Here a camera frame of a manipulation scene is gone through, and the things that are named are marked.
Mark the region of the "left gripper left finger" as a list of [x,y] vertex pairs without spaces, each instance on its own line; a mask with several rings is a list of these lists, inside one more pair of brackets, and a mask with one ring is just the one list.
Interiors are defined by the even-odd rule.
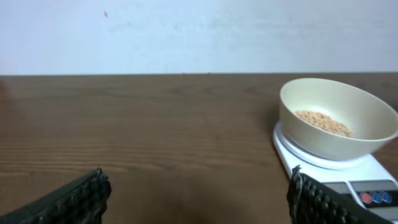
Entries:
[[1,215],[1,224],[101,224],[112,192],[97,168],[38,200]]

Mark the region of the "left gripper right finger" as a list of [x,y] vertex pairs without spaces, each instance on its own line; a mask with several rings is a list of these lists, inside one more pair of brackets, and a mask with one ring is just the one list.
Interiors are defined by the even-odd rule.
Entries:
[[392,224],[325,184],[292,169],[287,192],[292,224]]

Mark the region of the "white digital kitchen scale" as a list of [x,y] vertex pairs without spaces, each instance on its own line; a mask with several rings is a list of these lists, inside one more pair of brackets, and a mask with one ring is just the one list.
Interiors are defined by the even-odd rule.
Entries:
[[397,180],[370,154],[348,161],[331,161],[304,151],[277,123],[273,131],[276,151],[287,171],[309,175],[366,210],[397,223]]

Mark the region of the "soybeans in bowl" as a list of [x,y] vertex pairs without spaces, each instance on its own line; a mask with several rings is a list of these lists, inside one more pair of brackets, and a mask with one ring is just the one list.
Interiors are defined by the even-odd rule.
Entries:
[[300,119],[326,132],[337,134],[347,138],[351,138],[353,136],[352,131],[349,127],[347,127],[347,125],[337,120],[334,120],[332,117],[326,114],[308,110],[298,110],[294,113]]

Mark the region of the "white ceramic bowl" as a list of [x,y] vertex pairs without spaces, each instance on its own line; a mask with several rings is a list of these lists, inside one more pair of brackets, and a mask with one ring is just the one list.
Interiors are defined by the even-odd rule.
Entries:
[[[351,136],[322,130],[299,118],[298,111],[325,114],[347,126]],[[296,145],[334,161],[371,154],[397,137],[397,112],[391,106],[360,88],[321,78],[299,78],[282,86],[279,121]]]

